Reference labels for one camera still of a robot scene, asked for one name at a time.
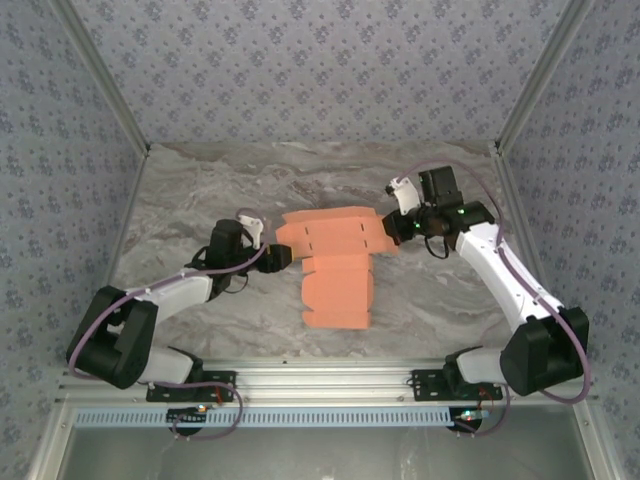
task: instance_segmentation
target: black mounting plate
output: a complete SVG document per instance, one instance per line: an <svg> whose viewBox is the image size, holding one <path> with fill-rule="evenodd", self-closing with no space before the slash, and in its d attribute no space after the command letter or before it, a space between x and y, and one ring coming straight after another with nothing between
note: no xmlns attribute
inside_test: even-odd
<svg viewBox="0 0 640 480"><path fill-rule="evenodd" d="M236 386L236 372L233 371L204 371L198 382L221 382ZM225 389L217 389L223 403L232 402L233 394ZM154 385L153 389L147 388L147 402L200 402L217 403L218 391L212 387L201 388L167 388Z"/></svg>
<svg viewBox="0 0 640 480"><path fill-rule="evenodd" d="M407 383L413 388L413 398L416 402L488 400L482 394L482 389L486 390L494 400L502 400L502 389L492 383L469 384L469 388L465 388L464 393L456 395L449 387L442 370L413 370Z"/></svg>

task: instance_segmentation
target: robotic arm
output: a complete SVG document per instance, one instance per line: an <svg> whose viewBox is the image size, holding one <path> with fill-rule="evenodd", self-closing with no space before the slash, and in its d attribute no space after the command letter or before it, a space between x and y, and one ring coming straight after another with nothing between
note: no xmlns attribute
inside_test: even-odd
<svg viewBox="0 0 640 480"><path fill-rule="evenodd" d="M202 362L197 357L152 346L155 327L192 305L213 300L229 287L234 275L246 277L253 269L275 273L287 267L292 262L291 249L277 244L262 248L263 230L263 222L248 215L219 220L209 245L202 247L177 275L157 282L153 289L101 288L69 345L67 361L71 364L82 338L103 312L125 296L139 292L111 313L80 346L75 367L121 389L136 382L182 384L203 380ZM208 273L225 270L233 271Z"/></svg>
<svg viewBox="0 0 640 480"><path fill-rule="evenodd" d="M387 187L399 208L384 218L385 232L397 245L422 236L427 250L437 258L457 251L495 296L513 332L503 349L472 347L446 357L441 373L453 398L465 398L477 391L478 384L487 383L507 384L518 394L528 395L582 375L589 329L584 312L564 308L535 280L500 238L500 228L487 208L477 201L464 202L451 167L419 176L422 202L406 176ZM263 230L263 222L249 215L220 220L209 245L177 275L151 289L100 289L68 348L70 366L122 389L136 382L175 385L217 380L207 376L211 372L203 371L197 357L152 346L155 326L185 308L213 300L229 287L234 275L246 276L253 269L275 273L287 267L292 262L291 249L261 244ZM443 240L443 256L431 248L429 241L434 237ZM577 341L563 330L558 315ZM193 398L181 397L181 401Z"/></svg>
<svg viewBox="0 0 640 480"><path fill-rule="evenodd" d="M541 305L546 301L566 321L586 350L589 323L580 308L566 309L524 267L503 240L500 248L507 262L532 295L500 258L496 239L498 225L480 202L464 203L451 167L420 172L424 202L408 178L394 179L387 193L399 208L383 224L396 245L424 236L429 252L441 259L457 251L480 275L507 317L513 336L504 349L476 347L445 359L443 373L452 391L470 384L508 384L520 395L545 389L583 374L581 361L556 319ZM443 238L444 255L438 257L429 240Z"/></svg>

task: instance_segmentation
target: wire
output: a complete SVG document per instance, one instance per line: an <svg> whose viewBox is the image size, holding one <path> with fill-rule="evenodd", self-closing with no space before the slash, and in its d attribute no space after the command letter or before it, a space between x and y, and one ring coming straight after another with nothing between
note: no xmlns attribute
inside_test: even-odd
<svg viewBox="0 0 640 480"><path fill-rule="evenodd" d="M421 162L417 162L413 164L411 167L406 169L397 177L397 181L399 182L403 178L407 177L408 175L411 175L418 168L421 168L427 165L433 165L434 163L450 163L450 164L456 165L462 168L463 170L467 171L475 179L475 181L478 182L478 184L482 187L482 190L484 190L484 193L489 197L489 200L491 200L491 203L493 204L496 211L498 212L499 223L498 223L498 233L496 234L495 242L496 242L496 249L498 250L498 256L500 257L500 260L502 260L502 263L507 268L509 273L511 273L513 278L522 286L522 288L524 288L527 291L527 293L529 293L534 298L538 297L538 292L536 292L536 290L533 287L531 287L531 285L529 285L529 283L522 277L522 275L520 275L517 272L517 270L511 264L511 261L509 260L509 258L507 257L507 254L503 249L502 241L504 240L504 224L505 224L504 212L502 211L502 208L498 204L498 201L496 200L495 196L491 193L491 190L489 189L487 184L482 180L482 178L480 178L480 175L474 169L472 169L471 167L465 165L464 163L458 160L454 160L451 158L446 158L446 157L434 158L431 160L423 160ZM558 397L557 395L549 393L546 390L541 390L540 392L543 395L545 395L547 398L550 398L552 400L555 400L556 402L564 403L567 405L573 405L578 402L581 402L582 400L587 398L587 396L589 395L589 389L591 388L591 367L589 365L589 360L587 359L587 354L584 351L584 348L582 348L582 344L580 343L580 340L578 340L578 337L576 336L576 334L573 332L573 330L571 330L571 327L569 326L567 321L564 318L562 318L562 316L558 312L556 312L553 309L553 307L551 307L551 305L549 305L549 303L545 301L544 298L538 298L537 302L547 311L547 313L549 313L549 315L553 317L553 319L560 325L562 330L564 330L564 332L567 334L567 336L569 337L569 340L571 340L571 343L573 344L573 347L576 349L576 352L578 354L578 358L580 359L580 365L582 366L582 371L584 374L582 377L582 390L578 395L576 395L573 398Z"/></svg>
<svg viewBox="0 0 640 480"><path fill-rule="evenodd" d="M429 243L429 239L427 237L424 237L424 246L427 247L427 251L431 254L432 257L435 257L438 260L446 260L447 258L449 258L449 245L447 244L447 241L445 240L444 242L442 242L442 245L443 245L443 248L444 248L444 254L436 255L435 252L431 248L431 244Z"/></svg>
<svg viewBox="0 0 640 480"><path fill-rule="evenodd" d="M504 425L504 420L507 418L507 415L509 414L509 408L511 407L511 392L509 391L509 385L507 385L506 383L503 383L502 386L504 387L504 395L505 395L505 398L507 399L507 404L504 406L504 410L502 410L502 415L500 415L500 419L497 421L497 423L493 427L487 430L478 432L473 427L470 427L469 425L463 422L460 422L458 420L454 420L453 423L455 423L458 427L464 428L465 430L469 431L469 433L464 433L464 432L459 432L459 433L462 433L462 435L469 435L471 437L486 437L487 435L491 435L492 433L495 433L502 428L502 426Z"/></svg>
<svg viewBox="0 0 640 480"><path fill-rule="evenodd" d="M224 292L235 295L236 293L240 293L242 290L247 288L247 285L249 285L249 275L244 276L244 284L238 290L225 290Z"/></svg>
<svg viewBox="0 0 640 480"><path fill-rule="evenodd" d="M218 392L218 395L219 395L219 389L223 388L223 389L228 390L229 392L231 392L233 394L233 396L238 399L238 413L236 414L235 418L233 419L233 423L229 427L225 428L223 431L218 432L218 433L214 433L214 434L211 434L211 435L198 435L198 436L195 436L195 437L188 437L188 436L180 435L178 433L178 429L177 429L178 428L178 423L180 423L180 420L182 420L184 418L184 416L186 415L184 413L181 413L180 415L178 415L176 417L176 419L173 421L173 424L171 425L171 431L176 436L176 439L188 440L188 441L191 441L191 440L197 440L197 441L217 440L219 438L226 437L227 435L230 435L233 432L235 432L235 430L238 428L238 424L242 420L242 414L244 412L244 402L242 400L242 395L240 395L240 392L238 392L238 390L236 390L233 386L231 386L231 385L229 385L227 383L224 383L224 382L196 382L196 383L156 382L156 385L158 385L160 387L166 387L166 388L216 387L216 391Z"/></svg>
<svg viewBox="0 0 640 480"><path fill-rule="evenodd" d="M480 395L488 397L489 400L491 400L491 409L489 410L489 415L491 415L495 407L495 402L493 401L493 397L484 387L478 387L478 391L480 392Z"/></svg>
<svg viewBox="0 0 640 480"><path fill-rule="evenodd" d="M265 233L267 232L266 221L264 220L262 215L260 215L258 212L250 208L242 208L238 210L238 213L236 213L236 216L240 214L239 212L246 212L246 213L249 213L250 215L255 216L256 218L259 218L260 221L262 221L263 225L265 225ZM146 288L141 288L133 292L127 293L124 297L115 301L113 304L107 307L100 315L98 315L98 317L93 321L93 323L84 333L84 335L80 338L80 341L76 345L76 348L73 350L73 353L69 358L69 373L76 378L83 378L86 380L97 380L97 378L94 377L93 375L80 373L76 370L76 363L78 362L78 356L80 356L80 352L85 347L85 345L87 344L91 336L98 329L98 327L102 324L102 322L104 322L109 317L109 315L111 315L113 312L118 310L128 301L132 300L135 297L139 297L140 295L144 295L145 293L151 293L153 290L166 287L167 285L172 285L174 283L180 282L187 278L204 277L207 275L223 275L225 273L237 272L238 270L242 270L250 266L251 264L253 264L256 260L258 260L262 256L262 254L265 252L266 248L267 248L267 244L263 243L260 249L256 252L256 254L253 257L251 257L246 262L241 263L240 265L236 265L235 267L221 268L216 270L194 270L191 272L182 272L172 277L165 278L164 280L160 280L156 283L153 283Z"/></svg>

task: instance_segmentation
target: marble surface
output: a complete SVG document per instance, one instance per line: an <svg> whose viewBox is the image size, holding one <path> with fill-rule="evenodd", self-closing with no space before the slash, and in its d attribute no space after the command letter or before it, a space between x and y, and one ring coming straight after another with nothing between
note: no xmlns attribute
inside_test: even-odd
<svg viewBox="0 0 640 480"><path fill-rule="evenodd" d="M386 214L396 208L384 192L388 181L438 156L476 169L502 198L488 145L481 142L153 145L114 284L148 284L180 269L208 243L216 220L233 218L239 207L259 209L272 228L283 224L283 213L301 209L361 205ZM466 200L488 204L469 175L456 175ZM208 358L426 358L472 345L500 346L509 337L498 304L455 253L434 259L416 239L398 256L375 255L374 279L366 331L307 327L296 262L279 274L253 272L242 293L168 319L157 327L155 342Z"/></svg>

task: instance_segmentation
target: glass panel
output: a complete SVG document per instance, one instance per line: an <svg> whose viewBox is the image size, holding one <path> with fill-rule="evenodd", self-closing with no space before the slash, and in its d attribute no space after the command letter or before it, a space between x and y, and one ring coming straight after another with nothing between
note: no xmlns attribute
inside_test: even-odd
<svg viewBox="0 0 640 480"><path fill-rule="evenodd" d="M503 429L457 438L438 428L239 429L175 442L164 428L75 429L59 480L585 480L573 410L517 407Z"/></svg>

